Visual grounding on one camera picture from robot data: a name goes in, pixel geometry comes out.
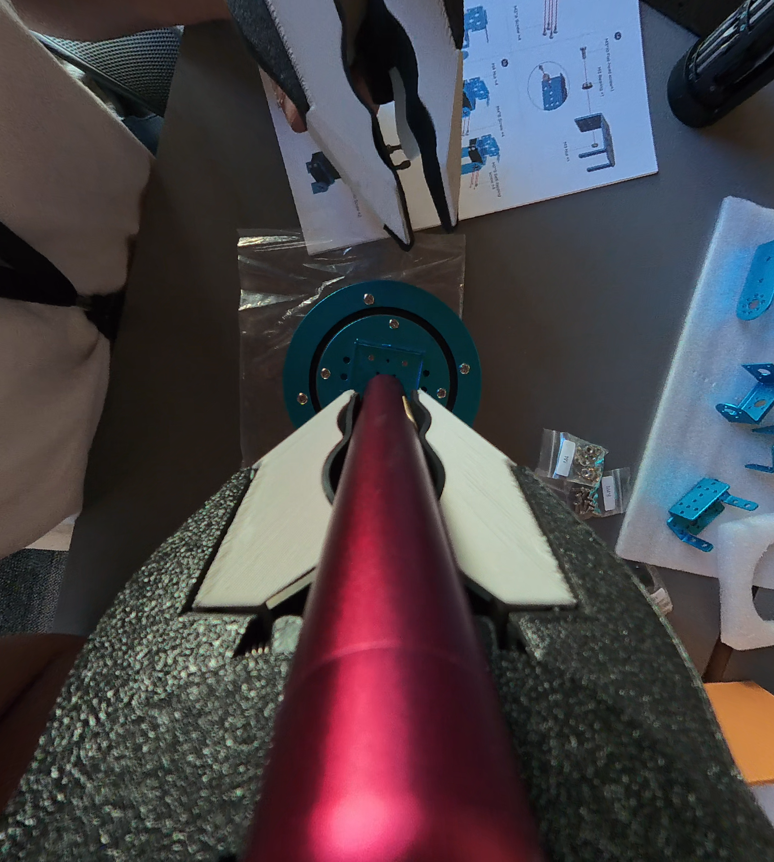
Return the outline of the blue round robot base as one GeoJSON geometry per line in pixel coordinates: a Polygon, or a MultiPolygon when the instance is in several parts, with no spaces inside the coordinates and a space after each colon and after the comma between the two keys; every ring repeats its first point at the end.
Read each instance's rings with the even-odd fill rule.
{"type": "Polygon", "coordinates": [[[425,351],[418,390],[472,425],[479,410],[479,354],[465,324],[439,298],[403,282],[376,280],[335,291],[301,321],[287,351],[285,404],[304,425],[349,382],[355,341],[425,351]]]}

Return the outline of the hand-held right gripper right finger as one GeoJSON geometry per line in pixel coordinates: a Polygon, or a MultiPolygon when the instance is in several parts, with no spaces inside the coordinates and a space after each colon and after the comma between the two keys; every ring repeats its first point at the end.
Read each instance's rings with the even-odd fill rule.
{"type": "Polygon", "coordinates": [[[426,440],[445,470],[440,507],[457,565],[510,607],[576,600],[515,478],[515,463],[428,394],[426,440]]]}

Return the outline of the large clear plastic bag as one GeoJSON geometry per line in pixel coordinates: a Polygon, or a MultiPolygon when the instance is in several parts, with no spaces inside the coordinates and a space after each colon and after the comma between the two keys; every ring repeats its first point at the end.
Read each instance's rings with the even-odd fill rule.
{"type": "Polygon", "coordinates": [[[239,235],[243,466],[254,464],[294,428],[285,406],[285,356],[300,321],[324,296],[390,279],[427,290],[463,315],[463,235],[418,233],[409,252],[383,239],[315,254],[299,232],[240,230],[239,235]]]}

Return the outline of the grey desk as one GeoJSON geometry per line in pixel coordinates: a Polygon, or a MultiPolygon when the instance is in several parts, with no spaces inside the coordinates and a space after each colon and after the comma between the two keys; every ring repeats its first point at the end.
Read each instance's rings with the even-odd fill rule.
{"type": "MultiPolygon", "coordinates": [[[[704,130],[676,120],[693,42],[640,6],[659,171],[466,221],[477,429],[536,464],[570,430],[636,466],[721,200],[774,209],[774,82],[704,130]]],[[[238,229],[298,219],[256,66],[232,25],[188,27],[145,195],[110,387],[52,630],[87,634],[239,468],[238,229]]]]}

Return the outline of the small blue angle bracket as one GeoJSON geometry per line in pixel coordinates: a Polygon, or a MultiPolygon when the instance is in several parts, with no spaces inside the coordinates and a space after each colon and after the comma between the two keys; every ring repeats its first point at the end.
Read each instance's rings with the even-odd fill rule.
{"type": "Polygon", "coordinates": [[[757,425],[774,407],[774,364],[748,363],[742,366],[756,380],[739,404],[716,404],[716,410],[729,422],[757,425]]]}

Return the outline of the black bit holder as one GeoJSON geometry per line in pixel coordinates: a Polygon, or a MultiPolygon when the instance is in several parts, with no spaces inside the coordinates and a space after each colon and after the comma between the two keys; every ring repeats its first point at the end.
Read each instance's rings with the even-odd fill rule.
{"type": "Polygon", "coordinates": [[[772,80],[774,1],[748,1],[675,64],[668,100],[681,123],[703,128],[772,80]]]}

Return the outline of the small blue U bracket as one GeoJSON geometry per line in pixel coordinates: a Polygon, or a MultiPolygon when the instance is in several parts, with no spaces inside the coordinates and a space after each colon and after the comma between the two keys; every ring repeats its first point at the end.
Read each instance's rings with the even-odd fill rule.
{"type": "Polygon", "coordinates": [[[357,339],[351,357],[350,385],[362,394],[372,378],[387,375],[397,378],[409,396],[420,388],[425,356],[422,349],[357,339]]]}

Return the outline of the white foam sheet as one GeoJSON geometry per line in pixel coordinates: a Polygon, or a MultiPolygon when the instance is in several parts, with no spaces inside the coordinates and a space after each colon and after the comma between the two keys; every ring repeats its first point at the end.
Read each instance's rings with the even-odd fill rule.
{"type": "MultiPolygon", "coordinates": [[[[730,484],[730,491],[759,503],[755,515],[774,512],[774,473],[769,466],[774,436],[728,422],[716,404],[738,404],[755,384],[744,363],[774,364],[774,300],[759,318],[736,316],[739,295],[757,247],[774,240],[774,210],[726,198],[716,222],[704,268],[696,284],[657,415],[651,426],[633,493],[616,544],[618,555],[664,568],[717,576],[720,528],[750,516],[726,507],[703,533],[712,553],[691,548],[666,525],[668,510],[706,477],[730,484]]],[[[762,427],[774,424],[774,409],[762,427]]]]}

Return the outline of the white mesh chair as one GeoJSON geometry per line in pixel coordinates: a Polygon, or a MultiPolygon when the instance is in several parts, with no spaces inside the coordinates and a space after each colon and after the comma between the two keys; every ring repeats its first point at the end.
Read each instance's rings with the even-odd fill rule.
{"type": "Polygon", "coordinates": [[[35,33],[59,59],[101,87],[163,116],[184,29],[165,27],[112,40],[65,40],[35,33]]]}

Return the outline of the pile of labelled screw bags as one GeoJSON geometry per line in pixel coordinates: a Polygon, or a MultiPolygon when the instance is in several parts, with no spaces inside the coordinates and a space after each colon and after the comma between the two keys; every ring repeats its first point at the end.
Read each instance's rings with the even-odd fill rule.
{"type": "Polygon", "coordinates": [[[535,472],[579,519],[621,515],[631,496],[631,474],[628,468],[607,469],[607,455],[603,446],[545,429],[535,472]]]}

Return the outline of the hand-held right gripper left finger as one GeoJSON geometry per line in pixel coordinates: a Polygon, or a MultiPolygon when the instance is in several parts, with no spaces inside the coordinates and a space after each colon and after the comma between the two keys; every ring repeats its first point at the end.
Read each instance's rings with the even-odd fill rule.
{"type": "Polygon", "coordinates": [[[343,392],[255,465],[194,609],[271,609],[311,582],[331,514],[322,471],[351,398],[343,392]]]}

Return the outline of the white instruction booklet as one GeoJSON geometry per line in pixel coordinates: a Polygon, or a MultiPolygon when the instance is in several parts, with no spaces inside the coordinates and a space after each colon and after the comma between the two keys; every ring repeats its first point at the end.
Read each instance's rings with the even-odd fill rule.
{"type": "MultiPolygon", "coordinates": [[[[638,2],[463,3],[460,220],[657,171],[638,2]]],[[[309,253],[386,239],[261,77],[309,253]]],[[[434,227],[422,160],[400,148],[393,103],[378,122],[414,231],[434,227]]]]}

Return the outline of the person's left hand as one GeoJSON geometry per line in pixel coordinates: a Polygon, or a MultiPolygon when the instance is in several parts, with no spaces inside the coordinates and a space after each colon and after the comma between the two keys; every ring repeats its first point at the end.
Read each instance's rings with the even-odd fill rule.
{"type": "MultiPolygon", "coordinates": [[[[351,76],[352,86],[356,94],[363,99],[364,103],[375,114],[377,114],[379,111],[379,105],[373,101],[371,92],[368,88],[368,84],[358,66],[352,67],[351,76]]],[[[282,113],[284,114],[286,120],[290,124],[292,130],[296,134],[306,132],[308,130],[308,127],[305,118],[295,107],[294,103],[290,100],[288,95],[275,82],[271,82],[271,88],[273,90],[273,94],[277,101],[277,104],[281,109],[282,113]]]]}

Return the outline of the red electric screwdriver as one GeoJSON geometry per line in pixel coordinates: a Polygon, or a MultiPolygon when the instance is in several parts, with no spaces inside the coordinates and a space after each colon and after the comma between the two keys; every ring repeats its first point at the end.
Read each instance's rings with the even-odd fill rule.
{"type": "Polygon", "coordinates": [[[393,377],[353,427],[244,859],[545,859],[393,377]]]}

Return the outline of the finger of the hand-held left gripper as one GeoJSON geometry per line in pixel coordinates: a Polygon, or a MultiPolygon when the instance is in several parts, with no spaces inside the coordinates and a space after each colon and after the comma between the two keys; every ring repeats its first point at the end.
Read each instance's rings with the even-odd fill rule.
{"type": "Polygon", "coordinates": [[[353,15],[334,1],[267,6],[306,96],[309,133],[387,232],[410,249],[414,233],[402,185],[375,112],[355,89],[350,71],[353,15]]]}
{"type": "Polygon", "coordinates": [[[458,219],[465,35],[462,1],[385,1],[396,119],[413,136],[442,227],[458,219]]]}

